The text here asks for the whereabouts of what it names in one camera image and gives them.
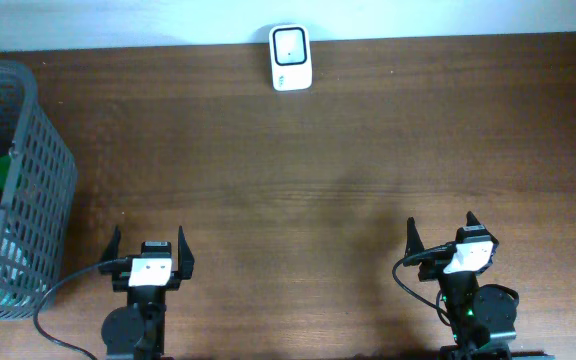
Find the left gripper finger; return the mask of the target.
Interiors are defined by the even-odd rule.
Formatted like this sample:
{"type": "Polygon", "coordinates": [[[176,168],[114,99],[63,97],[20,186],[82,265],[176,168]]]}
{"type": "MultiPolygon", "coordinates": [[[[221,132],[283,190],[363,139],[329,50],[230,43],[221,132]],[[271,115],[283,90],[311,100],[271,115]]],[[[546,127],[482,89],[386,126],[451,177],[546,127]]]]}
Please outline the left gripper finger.
{"type": "Polygon", "coordinates": [[[120,241],[121,241],[121,231],[118,226],[115,226],[111,240],[103,252],[104,262],[115,260],[118,258],[120,241]]]}
{"type": "Polygon", "coordinates": [[[178,229],[178,272],[192,273],[194,270],[194,255],[186,240],[182,226],[178,229]]]}

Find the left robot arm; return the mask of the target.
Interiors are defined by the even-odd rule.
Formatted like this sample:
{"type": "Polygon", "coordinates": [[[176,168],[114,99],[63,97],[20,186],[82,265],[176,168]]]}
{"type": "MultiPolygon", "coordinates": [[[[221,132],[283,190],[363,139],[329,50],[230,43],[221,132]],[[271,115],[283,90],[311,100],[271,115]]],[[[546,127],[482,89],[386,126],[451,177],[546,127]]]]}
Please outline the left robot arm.
{"type": "Polygon", "coordinates": [[[101,338],[107,359],[162,359],[166,294],[192,278],[195,259],[178,230],[177,250],[170,242],[146,241],[140,253],[121,257],[121,232],[115,229],[101,256],[100,273],[111,277],[112,290],[127,296],[126,305],[104,320],[101,338]]]}

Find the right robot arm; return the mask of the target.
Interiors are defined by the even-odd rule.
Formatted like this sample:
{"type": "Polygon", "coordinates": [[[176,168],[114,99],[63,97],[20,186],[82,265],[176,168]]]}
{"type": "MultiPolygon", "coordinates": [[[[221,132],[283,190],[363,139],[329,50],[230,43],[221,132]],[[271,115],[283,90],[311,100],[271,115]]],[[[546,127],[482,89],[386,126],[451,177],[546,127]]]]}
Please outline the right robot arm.
{"type": "Polygon", "coordinates": [[[439,350],[440,359],[510,359],[509,343],[516,338],[514,322],[518,293],[498,284],[481,286],[477,277],[492,265],[498,240],[472,212],[453,241],[426,248],[415,220],[407,219],[405,267],[416,266],[421,282],[436,281],[432,303],[451,329],[453,346],[439,350]]]}

